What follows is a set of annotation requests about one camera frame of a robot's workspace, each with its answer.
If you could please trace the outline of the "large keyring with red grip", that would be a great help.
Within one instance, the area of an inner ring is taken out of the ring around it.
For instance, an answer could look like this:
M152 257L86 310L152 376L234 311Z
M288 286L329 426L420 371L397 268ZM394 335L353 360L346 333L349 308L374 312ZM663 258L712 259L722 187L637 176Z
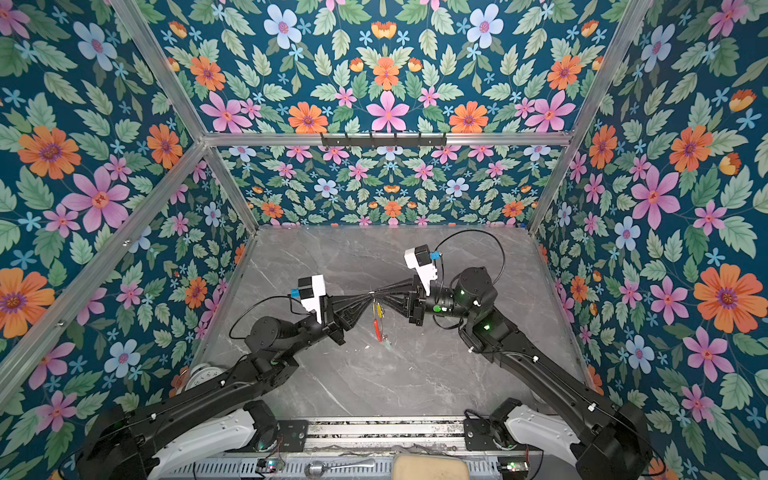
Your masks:
M376 317L376 312L375 312L375 303L376 302L379 302L379 301L378 300L374 300L373 304L372 304L372 307L373 307L373 317L374 317L374 332L375 332L375 336L376 336L377 341L379 343L382 343L384 341L384 333L383 333L383 319L384 318L383 319L378 319Z

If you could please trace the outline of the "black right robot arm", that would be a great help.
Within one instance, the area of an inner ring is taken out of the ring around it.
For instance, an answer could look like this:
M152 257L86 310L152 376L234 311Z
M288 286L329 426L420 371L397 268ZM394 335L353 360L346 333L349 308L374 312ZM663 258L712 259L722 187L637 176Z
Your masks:
M498 292L483 267L448 285L414 277L373 291L374 299L416 322L431 313L459 321L469 351L520 379L552 409L547 415L511 399L490 422L500 438L529 445L573 465L582 479L638 479L653 458L642 411L618 406L545 355L495 305Z

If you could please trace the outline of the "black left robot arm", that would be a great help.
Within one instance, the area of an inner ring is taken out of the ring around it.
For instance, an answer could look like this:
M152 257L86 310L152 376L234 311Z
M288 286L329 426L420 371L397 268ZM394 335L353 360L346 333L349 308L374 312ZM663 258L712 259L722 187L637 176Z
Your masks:
M373 299L321 296L295 322L261 317L244 339L248 353L221 374L147 407L100 414L76 456L78 478L160 479L223 451L271 445L277 422L262 396L297 370L297 353L325 338L343 344Z

